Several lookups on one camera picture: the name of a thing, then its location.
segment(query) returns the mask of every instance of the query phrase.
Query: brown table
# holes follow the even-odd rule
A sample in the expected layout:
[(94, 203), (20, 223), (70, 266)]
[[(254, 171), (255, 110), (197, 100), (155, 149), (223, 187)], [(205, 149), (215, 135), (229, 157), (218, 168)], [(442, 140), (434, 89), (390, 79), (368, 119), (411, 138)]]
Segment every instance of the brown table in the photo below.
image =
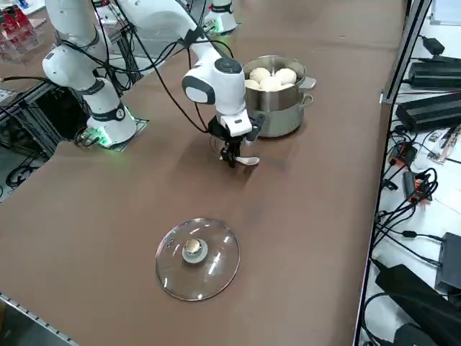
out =
[[(0, 291), (80, 345), (350, 345), (389, 109), (380, 90), (404, 4), (236, 1), (238, 60), (298, 58), (318, 79), (306, 122), (260, 140), (255, 169), (229, 169), (155, 76), (124, 96), (151, 119), (122, 154), (62, 143), (0, 205)], [(179, 102), (184, 55), (161, 70)], [(203, 107), (207, 119), (213, 108)], [(185, 220), (219, 218), (242, 262), (218, 296), (163, 292), (155, 253)]]

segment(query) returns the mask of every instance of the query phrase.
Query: green led light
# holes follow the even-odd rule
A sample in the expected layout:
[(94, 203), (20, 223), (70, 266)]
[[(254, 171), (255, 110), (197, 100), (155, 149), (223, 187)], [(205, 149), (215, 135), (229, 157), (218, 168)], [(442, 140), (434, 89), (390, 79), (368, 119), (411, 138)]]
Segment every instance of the green led light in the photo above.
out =
[(103, 127), (98, 128), (98, 132), (102, 139), (99, 141), (104, 146), (110, 146), (112, 144), (112, 140), (107, 135), (106, 130)]

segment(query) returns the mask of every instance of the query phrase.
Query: red object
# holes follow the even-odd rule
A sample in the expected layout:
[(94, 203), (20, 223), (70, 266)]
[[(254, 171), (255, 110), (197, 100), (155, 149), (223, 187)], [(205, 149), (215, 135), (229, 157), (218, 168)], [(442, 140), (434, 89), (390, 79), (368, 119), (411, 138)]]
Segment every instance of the red object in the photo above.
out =
[(21, 27), (24, 32), (21, 34), (21, 41), (28, 43), (30, 40), (36, 42), (37, 38), (35, 37), (35, 30), (32, 24), (29, 21), (29, 18), (24, 14), (24, 12), (19, 8), (19, 6), (14, 5), (14, 10), (16, 12), (17, 22), (19, 27)]
[(18, 39), (19, 34), (19, 25), (14, 20), (14, 18), (6, 11), (3, 10), (3, 17), (5, 18), (5, 22), (1, 23), (1, 26), (4, 28), (6, 35), (8, 36), (9, 42), (20, 52), (24, 52), (24, 47), (22, 47), (21, 42)]
[(2, 12), (3, 12), (3, 17), (5, 17), (5, 21), (6, 21), (5, 24), (9, 27), (9, 31), (14, 32), (18, 30), (19, 25), (17, 24), (16, 20), (14, 20), (13, 17), (5, 9)]
[(16, 12), (17, 22), (20, 27), (26, 27), (27, 29), (32, 27), (30, 24), (29, 18), (24, 14), (24, 12), (19, 8), (19, 6), (14, 5), (14, 10)]

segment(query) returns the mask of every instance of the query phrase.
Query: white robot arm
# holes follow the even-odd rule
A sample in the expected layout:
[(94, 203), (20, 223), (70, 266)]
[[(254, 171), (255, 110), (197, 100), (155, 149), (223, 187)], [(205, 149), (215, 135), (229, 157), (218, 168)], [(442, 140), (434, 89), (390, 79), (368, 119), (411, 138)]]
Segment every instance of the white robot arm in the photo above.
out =
[(232, 0), (213, 0), (203, 22), (206, 28), (213, 27), (211, 31), (217, 34), (227, 35), (234, 31), (238, 24), (233, 16)]
[[(69, 41), (90, 55), (105, 60), (102, 34), (92, 23), (90, 0), (46, 0), (50, 20), (57, 31), (69, 35)], [(234, 143), (230, 158), (240, 156), (243, 139), (252, 141), (261, 120), (248, 117), (245, 103), (244, 73), (238, 61), (223, 57), (210, 43), (201, 27), (176, 0), (118, 0), (122, 13), (136, 27), (152, 30), (162, 27), (177, 33), (184, 45), (197, 55), (198, 62), (182, 80), (185, 94), (193, 102), (215, 105), (217, 115), (209, 124), (212, 135)], [(66, 45), (55, 48), (43, 61), (49, 79), (81, 93), (93, 112), (92, 127), (102, 128), (111, 144), (130, 139), (135, 122), (127, 115), (112, 84), (93, 76), (97, 63)]]

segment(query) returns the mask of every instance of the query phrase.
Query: black power supply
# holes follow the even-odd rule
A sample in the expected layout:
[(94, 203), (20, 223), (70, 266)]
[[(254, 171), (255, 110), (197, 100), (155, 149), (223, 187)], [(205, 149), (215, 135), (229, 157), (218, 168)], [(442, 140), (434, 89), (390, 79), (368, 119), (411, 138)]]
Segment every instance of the black power supply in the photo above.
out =
[(411, 132), (451, 128), (461, 124), (461, 92), (403, 102), (395, 114)]
[(413, 89), (458, 90), (461, 89), (461, 64), (412, 63), (406, 82)]
[(436, 38), (430, 37), (427, 38), (423, 35), (420, 35), (423, 39), (423, 46), (430, 52), (433, 56), (439, 56), (445, 50), (444, 45), (442, 45)]
[(376, 283), (438, 346), (461, 346), (461, 312), (405, 265), (386, 267)]
[(411, 323), (400, 326), (394, 334), (394, 346), (437, 346), (421, 328)]
[(450, 291), (461, 289), (461, 236), (446, 233), (440, 246), (439, 262), (435, 285), (438, 289)]

